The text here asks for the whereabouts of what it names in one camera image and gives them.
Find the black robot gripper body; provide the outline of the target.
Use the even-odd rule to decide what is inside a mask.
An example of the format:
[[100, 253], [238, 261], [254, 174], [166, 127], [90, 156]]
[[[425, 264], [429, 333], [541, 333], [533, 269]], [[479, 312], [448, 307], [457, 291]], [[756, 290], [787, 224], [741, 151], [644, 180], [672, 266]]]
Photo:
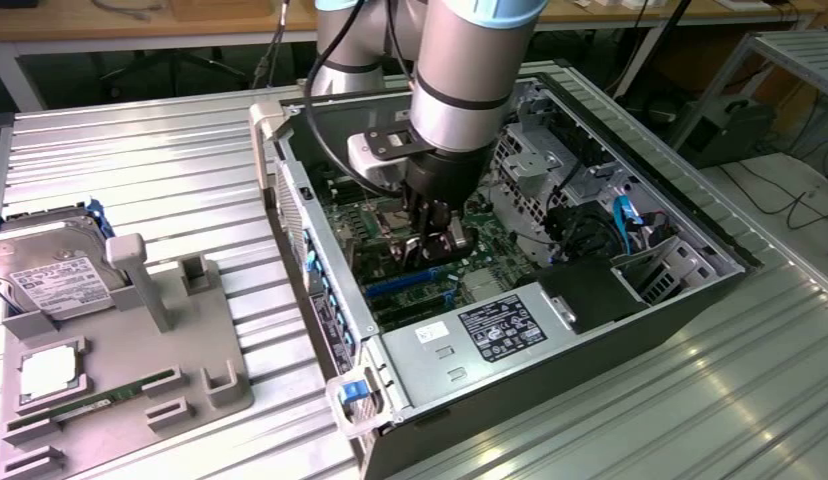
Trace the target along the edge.
[[433, 150], [408, 160], [405, 192], [412, 211], [423, 211], [427, 204], [460, 210], [473, 195], [488, 164], [488, 148], [468, 152]]

